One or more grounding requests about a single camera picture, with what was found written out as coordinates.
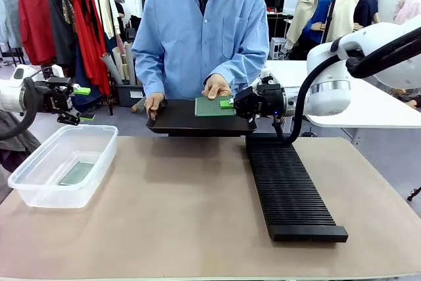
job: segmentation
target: clear plastic bin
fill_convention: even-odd
[[[31,207],[82,208],[116,155],[117,135],[115,126],[64,126],[12,173],[9,186]],[[78,163],[92,168],[80,182],[63,185]]]

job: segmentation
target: light blue button-up shirt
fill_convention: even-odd
[[[146,96],[194,99],[211,74],[233,93],[251,84],[269,52],[264,0],[146,0],[133,44]]]

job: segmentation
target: cardboard tube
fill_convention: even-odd
[[[121,79],[126,79],[124,77],[123,62],[121,60],[120,49],[118,47],[115,47],[114,49],[112,49],[112,53],[114,54],[114,60],[116,61],[116,67]]]
[[[127,66],[127,64],[123,64],[123,72],[124,72],[124,77],[129,78],[129,68]]]
[[[111,55],[109,55],[108,53],[105,53],[102,57],[101,60],[106,64],[106,66],[108,67],[108,70],[111,73],[111,76],[114,78],[114,80],[116,81],[116,83],[118,85],[122,85],[123,81],[121,80],[121,76],[118,73],[117,67],[114,64],[114,61],[112,60]]]
[[[133,59],[133,53],[132,53],[132,43],[125,43],[126,47],[126,54],[127,54],[127,66],[129,68],[129,79],[130,84],[132,86],[136,85],[136,73],[134,70],[134,59]]]

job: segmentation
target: beige coat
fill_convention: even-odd
[[[318,0],[298,0],[297,9],[295,10],[294,19],[287,33],[286,49],[292,49],[298,42],[304,27],[314,16],[318,5]]]
[[[360,0],[336,0],[328,42],[354,32],[354,12]]]

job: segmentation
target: red garment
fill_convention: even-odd
[[[55,46],[48,0],[19,0],[19,22],[23,46],[31,63],[52,63]]]
[[[107,52],[104,40],[104,29],[94,0],[72,0],[74,7],[74,19],[76,31],[86,76],[93,85],[99,87],[102,94],[110,94],[110,84],[107,66],[101,57]]]

